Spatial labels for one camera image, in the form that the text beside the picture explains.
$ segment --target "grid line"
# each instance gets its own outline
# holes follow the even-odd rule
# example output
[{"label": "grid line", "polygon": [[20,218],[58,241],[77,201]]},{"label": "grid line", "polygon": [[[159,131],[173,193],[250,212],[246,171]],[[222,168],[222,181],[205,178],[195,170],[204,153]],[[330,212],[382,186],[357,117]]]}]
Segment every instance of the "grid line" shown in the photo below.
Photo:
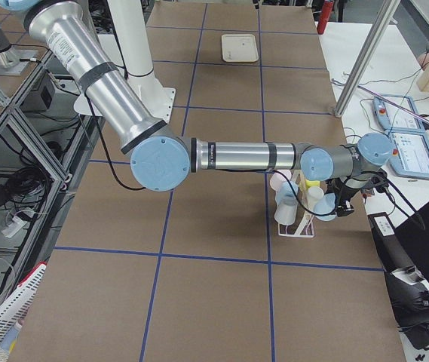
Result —
[{"label": "grid line", "polygon": [[[118,250],[118,249],[102,249],[95,247],[68,247],[68,246],[55,246],[55,250],[63,251],[78,251],[84,253],[109,253],[109,254],[125,254],[137,256],[162,256],[163,258],[171,259],[193,259],[193,260],[208,260],[214,262],[239,262],[248,264],[269,264],[268,260],[257,259],[239,259],[239,258],[226,258],[219,256],[203,256],[203,255],[188,255],[188,254],[174,254],[174,253],[153,253],[148,251],[137,250]],[[317,264],[309,262],[281,262],[271,261],[272,265],[291,266],[296,268],[322,268],[322,269],[335,269],[335,270],[352,270],[359,272],[383,272],[382,268],[373,268],[369,266],[354,266],[354,265],[333,265],[333,264]]]},{"label": "grid line", "polygon": [[257,32],[261,34],[293,34],[293,35],[318,35],[316,32],[274,32],[268,30],[247,30],[241,31],[239,29],[202,29],[202,28],[188,28],[183,26],[146,26],[146,28],[153,29],[179,29],[179,30],[205,30],[210,32]]},{"label": "grid line", "polygon": [[[196,62],[198,61],[198,58],[199,58],[199,49],[201,48],[201,39],[202,39],[202,28],[204,27],[204,22],[206,20],[206,13],[207,13],[207,4],[205,4],[205,6],[204,6],[204,14],[203,14],[203,18],[202,18],[201,31],[199,33],[198,49],[196,51],[196,58],[195,58]],[[184,135],[185,126],[186,126],[186,123],[187,123],[187,116],[188,116],[188,112],[189,112],[189,104],[191,102],[192,88],[194,86],[194,78],[195,78],[195,74],[196,74],[196,65],[197,64],[194,64],[194,67],[193,67],[193,70],[192,70],[191,87],[189,88],[189,94],[188,94],[188,99],[187,99],[187,106],[186,106],[186,110],[185,110],[185,114],[184,114],[184,123],[182,125],[182,133],[181,133],[182,136]],[[167,205],[167,212],[166,212],[166,219],[165,219],[165,223],[164,223],[164,230],[162,231],[162,240],[161,240],[161,246],[159,248],[159,256],[158,256],[157,265],[156,265],[156,268],[155,268],[154,282],[153,282],[153,285],[152,285],[151,299],[150,299],[150,302],[149,302],[149,310],[148,310],[148,313],[147,313],[146,328],[144,329],[144,337],[142,338],[142,347],[141,347],[141,351],[140,351],[139,362],[143,362],[144,361],[144,356],[146,354],[147,338],[149,337],[149,325],[150,325],[150,320],[151,320],[151,317],[152,317],[152,309],[154,308],[155,292],[157,290],[158,276],[159,276],[159,271],[161,269],[161,262],[162,262],[162,256],[163,256],[163,251],[164,251],[164,242],[165,242],[166,235],[167,235],[167,227],[169,225],[169,218],[170,218],[170,211],[171,211],[171,207],[172,207],[173,196],[174,196],[174,190],[171,190],[170,191],[170,196],[169,196],[169,203]]]},{"label": "grid line", "polygon": [[[261,88],[261,118],[262,118],[262,141],[266,142],[265,126],[265,90],[262,74],[262,37],[261,37],[261,8],[256,12],[258,16],[258,37],[259,37],[259,80]],[[265,223],[266,223],[266,247],[268,250],[268,298],[269,298],[269,327],[271,337],[271,362],[276,362],[276,343],[274,333],[274,302],[273,302],[273,268],[271,265],[271,234],[270,234],[270,212],[268,194],[268,175],[265,173]]]},{"label": "grid line", "polygon": [[[153,63],[173,63],[173,64],[199,64],[202,66],[249,66],[259,67],[256,64],[234,64],[234,63],[210,63],[210,62],[188,62],[185,60],[153,60]],[[306,70],[327,70],[326,67],[313,67],[313,66],[262,66],[263,68],[282,68],[282,69],[306,69]]]}]

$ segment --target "black cable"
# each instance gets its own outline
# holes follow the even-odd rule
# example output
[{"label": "black cable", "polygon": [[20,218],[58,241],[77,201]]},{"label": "black cable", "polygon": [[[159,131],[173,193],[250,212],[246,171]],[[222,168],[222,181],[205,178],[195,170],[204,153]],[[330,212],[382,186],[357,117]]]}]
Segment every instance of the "black cable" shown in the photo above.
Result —
[{"label": "black cable", "polygon": [[32,112],[32,113],[35,113],[36,115],[40,115],[41,117],[48,118],[48,119],[50,119],[50,120],[52,120],[52,121],[55,121],[55,122],[58,122],[58,123],[69,123],[69,122],[71,122],[71,121],[74,121],[76,118],[78,118],[78,115],[75,115],[74,117],[72,117],[72,118],[70,118],[70,119],[67,119],[67,120],[65,120],[65,121],[61,121],[61,120],[60,120],[60,119],[58,119],[58,118],[52,117],[51,115],[46,115],[46,114],[41,113],[41,112]]},{"label": "black cable", "polygon": [[114,165],[112,163],[112,159],[110,158],[109,149],[107,149],[106,141],[103,138],[102,128],[100,128],[100,124],[99,124],[99,122],[97,120],[97,116],[95,115],[95,111],[93,110],[92,101],[90,100],[89,97],[87,97],[87,95],[85,95],[85,98],[87,99],[88,107],[90,108],[90,112],[92,113],[93,122],[95,123],[95,126],[97,127],[97,130],[99,131],[100,142],[102,142],[103,151],[106,154],[107,161],[108,161],[109,166],[110,166],[110,171],[112,172],[112,175],[113,175],[115,181],[117,181],[117,183],[120,186],[122,186],[124,189],[126,189],[126,190],[130,190],[130,191],[145,190],[146,189],[145,187],[130,187],[130,186],[127,186],[122,181],[120,181],[120,179],[118,178],[117,173],[115,172]]},{"label": "black cable", "polygon": [[0,134],[0,140],[3,141],[3,143],[16,155],[18,155],[20,157],[20,160],[27,165],[31,165],[31,164],[35,164],[35,162],[33,162],[32,160],[30,160],[29,158],[25,157],[24,155],[22,155],[20,152],[18,152],[16,149],[14,149],[10,143],[8,143],[8,141]]},{"label": "black cable", "polygon": [[[103,0],[103,3],[105,5],[105,10],[107,15],[110,17],[110,19],[112,18],[112,13],[110,12],[110,7],[109,7],[109,3],[107,2],[107,0]],[[115,30],[115,24],[112,21],[111,22],[111,27],[112,27],[112,33],[114,35],[114,39],[115,39],[115,43],[117,44],[117,48],[118,48],[118,52],[121,55],[121,59],[122,59],[122,64],[124,64],[124,66],[122,68],[124,68],[124,79],[128,79],[129,78],[129,71],[127,70],[127,64],[125,63],[125,58],[124,58],[124,53],[122,53],[122,47],[121,47],[121,43],[118,40],[118,35],[117,35],[117,31]]]},{"label": "black cable", "polygon": [[36,47],[36,48],[44,48],[46,50],[50,50],[48,47],[45,47],[44,45],[33,45],[33,44],[18,44],[18,43],[11,43],[11,45],[16,45],[17,47]]}]

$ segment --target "brown cardboard surface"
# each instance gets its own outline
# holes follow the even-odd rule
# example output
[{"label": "brown cardboard surface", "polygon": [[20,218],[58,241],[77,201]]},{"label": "brown cardboard surface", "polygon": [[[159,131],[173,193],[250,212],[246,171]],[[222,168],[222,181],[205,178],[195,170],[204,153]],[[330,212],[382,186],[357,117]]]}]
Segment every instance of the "brown cardboard surface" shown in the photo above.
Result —
[{"label": "brown cardboard surface", "polygon": [[402,362],[383,274],[273,266],[276,361]]},{"label": "brown cardboard surface", "polygon": [[156,44],[151,48],[152,59],[193,63],[200,33],[195,29],[148,28],[149,44]]},{"label": "brown cardboard surface", "polygon": [[302,6],[261,6],[259,13],[264,32],[317,33],[311,9]]},{"label": "brown cardboard surface", "polygon": [[[115,165],[115,171],[139,187],[129,164]],[[57,245],[158,252],[168,199],[167,192],[123,189],[108,164],[90,163]]]},{"label": "brown cardboard surface", "polygon": [[262,33],[263,66],[326,68],[316,35]]},{"label": "brown cardboard surface", "polygon": [[336,104],[327,70],[264,68],[263,82],[267,111],[329,113]]},{"label": "brown cardboard surface", "polygon": [[156,2],[147,25],[200,29],[205,6],[196,3]]},{"label": "brown cardboard surface", "polygon": [[154,62],[155,76],[164,87],[176,88],[175,106],[187,106],[194,64]]},{"label": "brown cardboard surface", "polygon": [[8,360],[133,360],[142,345],[156,261],[54,251]]},{"label": "brown cardboard surface", "polygon": [[261,110],[260,87],[258,67],[198,65],[191,106]]},{"label": "brown cardboard surface", "polygon": [[205,29],[258,31],[258,14],[254,5],[209,4]]},{"label": "brown cardboard surface", "polygon": [[144,361],[271,360],[264,265],[164,259]]}]

